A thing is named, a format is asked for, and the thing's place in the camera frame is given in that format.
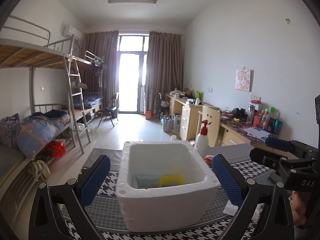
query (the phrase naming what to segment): fluorescent light fixture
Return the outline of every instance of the fluorescent light fixture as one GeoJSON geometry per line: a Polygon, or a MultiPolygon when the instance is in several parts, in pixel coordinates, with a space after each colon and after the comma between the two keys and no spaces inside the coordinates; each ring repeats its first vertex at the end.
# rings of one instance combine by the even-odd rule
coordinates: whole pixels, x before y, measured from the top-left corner
{"type": "Polygon", "coordinates": [[[158,0],[108,0],[108,3],[122,3],[122,2],[137,2],[137,3],[153,3],[156,4],[158,0]]]}

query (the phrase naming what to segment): white wall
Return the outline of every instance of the white wall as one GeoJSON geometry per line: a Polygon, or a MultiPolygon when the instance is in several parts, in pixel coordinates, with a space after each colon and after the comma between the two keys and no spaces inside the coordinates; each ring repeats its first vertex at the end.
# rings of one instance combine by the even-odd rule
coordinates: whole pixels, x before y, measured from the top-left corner
{"type": "MultiPolygon", "coordinates": [[[[62,36],[62,33],[66,25],[73,25],[82,33],[85,29],[84,24],[82,24],[58,0],[21,0],[11,14],[48,29],[51,32],[50,43],[65,39],[65,37],[62,36]]],[[[40,36],[47,35],[45,31],[37,27],[11,18],[7,20],[5,26],[6,25],[36,33],[40,36]]],[[[47,41],[41,38],[8,29],[1,30],[0,38],[25,41],[42,46],[47,44],[47,41]]],[[[67,43],[63,45],[63,50],[68,50],[67,43]]]]}
{"type": "Polygon", "coordinates": [[[106,32],[114,30],[138,30],[138,31],[156,31],[164,33],[184,34],[182,28],[170,25],[158,25],[153,23],[137,23],[137,22],[114,22],[109,21],[97,25],[89,26],[85,29],[85,33],[106,32]]]}
{"type": "MultiPolygon", "coordinates": [[[[12,15],[49,29],[51,42],[64,39],[62,32],[65,25],[73,25],[79,31],[84,31],[84,25],[58,0],[21,0],[12,15]]],[[[43,35],[38,29],[30,28],[17,20],[9,19],[5,25],[43,35]]],[[[7,29],[1,30],[0,37],[37,45],[46,44],[39,38],[7,29]]],[[[35,103],[65,103],[67,101],[66,80],[65,70],[36,69],[35,103]]],[[[22,118],[28,116],[31,113],[29,100],[29,69],[0,69],[0,118],[15,113],[19,113],[22,118]]]]}
{"type": "Polygon", "coordinates": [[[184,85],[221,109],[247,110],[250,93],[235,90],[235,72],[252,69],[252,93],[281,112],[281,137],[317,147],[319,48],[302,0],[216,0],[186,29],[184,85]]]}

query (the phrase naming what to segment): human hand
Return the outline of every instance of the human hand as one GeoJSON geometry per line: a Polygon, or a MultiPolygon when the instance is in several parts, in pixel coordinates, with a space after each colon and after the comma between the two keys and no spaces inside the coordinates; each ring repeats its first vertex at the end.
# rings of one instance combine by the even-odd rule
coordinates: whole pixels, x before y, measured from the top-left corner
{"type": "Polygon", "coordinates": [[[307,218],[305,217],[306,212],[306,205],[303,202],[301,195],[298,191],[292,192],[292,205],[291,205],[291,211],[292,211],[292,217],[293,217],[293,224],[295,226],[302,226],[306,223],[307,218]]]}

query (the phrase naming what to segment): tile floor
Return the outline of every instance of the tile floor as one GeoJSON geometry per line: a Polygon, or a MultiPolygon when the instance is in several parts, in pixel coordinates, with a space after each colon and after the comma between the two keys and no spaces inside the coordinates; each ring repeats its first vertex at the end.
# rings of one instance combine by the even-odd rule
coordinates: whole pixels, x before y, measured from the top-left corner
{"type": "MultiPolygon", "coordinates": [[[[168,141],[175,132],[164,133],[157,120],[145,120],[139,114],[119,114],[119,122],[115,127],[107,119],[98,127],[100,118],[89,123],[91,143],[88,143],[86,134],[82,134],[85,153],[82,154],[79,145],[67,146],[67,152],[61,159],[54,160],[49,168],[51,176],[47,183],[52,185],[64,184],[70,178],[76,178],[93,148],[122,149],[126,141],[168,141]]],[[[33,187],[12,229],[20,240],[28,239],[29,217],[37,185],[33,187]]]]}

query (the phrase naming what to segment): air conditioner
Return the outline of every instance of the air conditioner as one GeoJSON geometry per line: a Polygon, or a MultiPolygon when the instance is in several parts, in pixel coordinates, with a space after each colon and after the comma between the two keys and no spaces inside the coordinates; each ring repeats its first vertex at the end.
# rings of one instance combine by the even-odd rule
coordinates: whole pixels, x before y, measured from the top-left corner
{"type": "Polygon", "coordinates": [[[75,40],[80,41],[82,38],[82,33],[78,31],[75,27],[72,25],[67,25],[64,27],[63,30],[63,37],[70,38],[72,35],[75,35],[75,40]]]}

